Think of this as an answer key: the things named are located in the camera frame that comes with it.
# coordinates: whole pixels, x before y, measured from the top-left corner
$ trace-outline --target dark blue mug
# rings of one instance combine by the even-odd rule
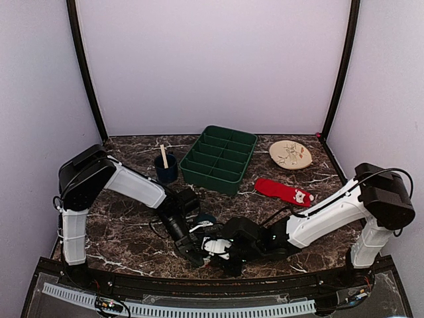
[[[154,168],[158,175],[159,182],[163,184],[170,184],[178,179],[178,163],[177,158],[173,154],[167,154],[168,169],[164,167],[164,160],[162,156],[157,156],[154,160]]]

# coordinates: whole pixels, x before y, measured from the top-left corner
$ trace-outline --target brown marble surface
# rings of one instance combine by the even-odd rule
[[[126,165],[156,177],[153,160],[165,144],[181,160],[197,136],[113,137],[106,149]],[[279,140],[290,139],[304,144],[312,153],[313,163],[302,170],[284,170],[271,159],[268,149]],[[234,197],[193,186],[202,211],[214,215],[219,222],[233,216],[245,216],[261,222],[284,205],[280,199],[269,198],[254,191],[257,178],[270,178],[288,186],[298,187],[315,196],[313,204],[336,192],[341,183],[315,136],[258,136],[252,160],[238,194]],[[170,185],[174,190],[187,187],[181,171]],[[154,210],[118,193],[106,190],[98,197],[87,218],[87,259],[89,266],[101,270],[163,278],[226,278],[219,268],[193,268],[174,252],[172,239],[158,238],[148,226],[156,220]],[[166,235],[160,223],[155,229]],[[313,242],[300,253],[279,262],[255,261],[244,266],[243,278],[263,278],[302,272],[316,272],[343,266],[348,248],[360,234],[360,223],[354,222]],[[59,259],[59,249],[54,259]]]

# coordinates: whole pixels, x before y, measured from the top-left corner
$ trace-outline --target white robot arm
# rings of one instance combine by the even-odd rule
[[[60,197],[55,206],[63,220],[63,251],[68,266],[84,264],[85,221],[102,189],[110,189],[156,209],[176,248],[196,266],[215,255],[222,267],[238,275],[247,260],[284,259],[343,225],[365,218],[366,226],[351,248],[353,268],[368,268],[395,230],[412,222],[415,211],[402,178],[369,164],[356,167],[356,177],[342,189],[301,213],[269,227],[245,217],[233,217],[219,236],[197,232],[185,222],[185,212],[199,206],[195,193],[170,193],[154,180],[122,165],[99,145],[64,164],[59,171]]]

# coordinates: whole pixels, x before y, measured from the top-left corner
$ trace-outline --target white wall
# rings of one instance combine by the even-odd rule
[[[371,162],[415,181],[414,222],[392,254],[416,317],[424,312],[424,2],[363,1],[352,60],[329,145],[347,176]]]
[[[100,142],[65,1],[0,4],[0,316],[19,317],[56,239],[58,168]]]
[[[78,3],[110,135],[322,129],[349,0]]]

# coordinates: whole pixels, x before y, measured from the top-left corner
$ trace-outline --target sock with cartoon print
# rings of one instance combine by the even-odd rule
[[[257,179],[254,188],[267,197],[279,197],[283,201],[302,207],[310,207],[311,201],[313,201],[313,195],[310,193],[269,179]]]

